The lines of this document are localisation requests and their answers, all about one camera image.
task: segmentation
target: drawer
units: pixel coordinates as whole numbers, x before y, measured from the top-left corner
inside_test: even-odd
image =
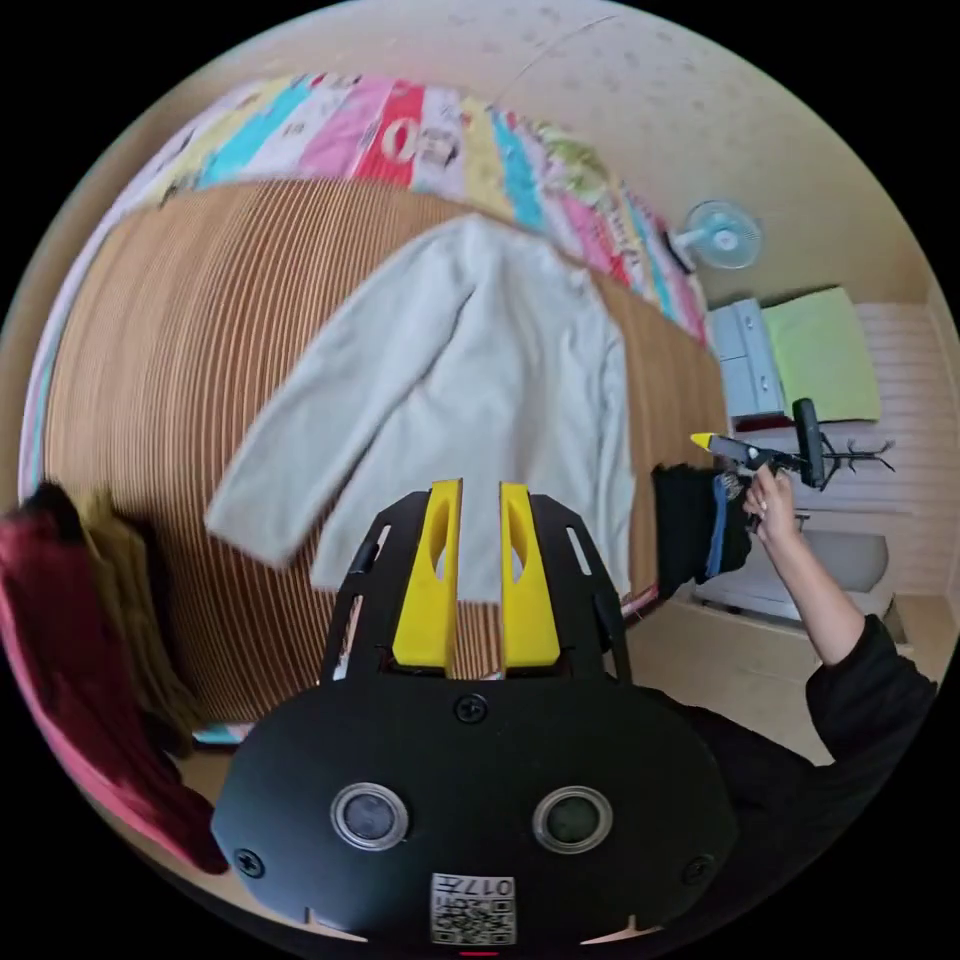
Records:
[[[718,360],[731,360],[745,357],[747,348],[740,332],[740,318],[736,305],[711,310],[707,314],[714,353]]]
[[[783,391],[780,389],[780,377],[774,363],[767,328],[760,316],[760,305],[756,300],[741,300],[734,306],[746,357],[750,363],[757,413],[779,413],[784,406]]]
[[[754,392],[753,374],[746,357],[734,357],[720,364],[723,375],[723,393],[727,400],[728,417],[749,417],[759,413]]]

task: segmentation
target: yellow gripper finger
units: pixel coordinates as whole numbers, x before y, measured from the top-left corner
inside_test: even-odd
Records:
[[[461,480],[433,484],[410,571],[393,656],[402,667],[453,669],[457,641],[457,554]],[[437,563],[443,554],[443,572]]]
[[[513,551],[523,567],[513,579]],[[526,484],[500,484],[503,669],[549,667],[560,656],[550,590]]]

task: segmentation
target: white sweater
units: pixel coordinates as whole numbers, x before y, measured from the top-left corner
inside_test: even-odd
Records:
[[[500,599],[500,481],[579,513],[628,591],[620,331],[586,270],[476,214],[412,240],[330,318],[251,426],[206,525],[280,566],[336,497],[310,575],[336,589],[378,511],[457,477],[461,600]]]

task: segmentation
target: label sticker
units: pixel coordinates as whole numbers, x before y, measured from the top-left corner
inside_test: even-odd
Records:
[[[517,942],[513,877],[435,873],[430,889],[430,939],[453,946]]]

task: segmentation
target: electric fan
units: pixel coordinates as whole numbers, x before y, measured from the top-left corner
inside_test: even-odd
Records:
[[[667,231],[667,244],[688,273],[696,269],[693,254],[708,267],[741,270],[756,262],[763,245],[760,224],[727,200],[706,200],[687,214],[681,233]]]

